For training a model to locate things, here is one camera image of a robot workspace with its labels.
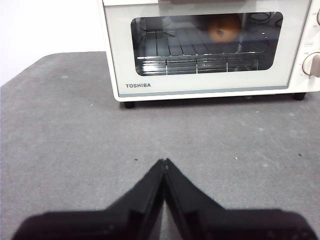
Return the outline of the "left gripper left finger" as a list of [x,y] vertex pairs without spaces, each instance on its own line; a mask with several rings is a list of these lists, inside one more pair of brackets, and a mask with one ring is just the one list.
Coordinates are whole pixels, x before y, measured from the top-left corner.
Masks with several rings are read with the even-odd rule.
[[165,165],[158,160],[103,210],[46,212],[26,218],[14,240],[146,240],[162,211]]

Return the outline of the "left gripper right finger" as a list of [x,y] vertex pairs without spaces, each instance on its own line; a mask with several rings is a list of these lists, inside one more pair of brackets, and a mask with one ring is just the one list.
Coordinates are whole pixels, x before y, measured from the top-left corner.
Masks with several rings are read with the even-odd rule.
[[165,160],[166,203],[185,240],[316,240],[300,214],[281,209],[226,209]]

